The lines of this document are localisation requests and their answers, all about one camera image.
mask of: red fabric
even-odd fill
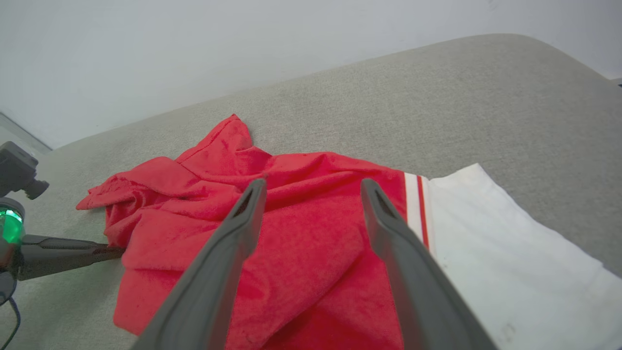
[[[417,190],[419,192],[419,215],[421,216],[421,235],[424,238],[424,245],[430,248],[427,236],[427,222],[425,219],[425,200],[424,200],[424,184],[421,176],[417,175]]]
[[[127,247],[114,322],[147,326],[246,186],[267,180],[255,253],[244,263],[227,349],[399,349],[384,264],[364,224],[361,180],[406,218],[404,173],[335,153],[271,156],[233,115],[176,160],[155,158],[89,190],[110,245]]]

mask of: green light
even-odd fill
[[[14,218],[16,218],[17,220],[19,220],[19,222],[23,222],[23,221],[22,221],[22,218],[21,218],[19,215],[17,215],[17,213],[16,213],[16,212],[14,212],[13,210],[10,210],[10,209],[9,209],[9,210],[7,210],[7,211],[6,211],[6,215],[8,215],[8,216],[13,216],[13,217],[14,217]]]
[[[0,209],[0,231],[9,243],[19,244],[22,238],[22,218],[10,209]]]

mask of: red stripe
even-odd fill
[[[425,201],[424,201],[424,183],[421,176],[417,175],[417,186],[419,187],[419,214],[421,215],[421,232],[424,236],[424,245],[430,248],[427,240],[427,222],[425,221]]]

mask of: white fabric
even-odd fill
[[[532,219],[479,164],[422,182],[434,257],[500,349],[622,347],[622,280],[598,260]],[[418,208],[418,186],[406,187]]]
[[[415,232],[415,235],[424,242],[424,233],[423,233],[423,220],[421,220],[421,206],[419,203],[419,183],[417,182],[417,178],[421,178],[422,183],[427,179],[424,177],[420,177],[417,175],[404,173],[404,180],[406,181],[406,220],[408,223],[408,227]],[[422,186],[421,190],[423,191],[424,203],[430,202],[430,194],[427,189],[427,186]],[[434,223],[433,218],[427,212],[425,213],[425,226],[427,228],[427,241],[428,241],[428,250],[432,254],[432,256],[436,256],[436,242],[434,240]]]

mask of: gray upholstery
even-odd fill
[[[622,275],[622,89],[553,47],[482,35],[237,93],[95,135],[41,159],[27,230],[105,242],[90,187],[174,158],[232,113],[272,153],[334,151],[427,177],[481,163],[536,220]],[[9,349],[129,349],[112,323],[119,261],[25,281]],[[12,326],[0,308],[0,339]]]

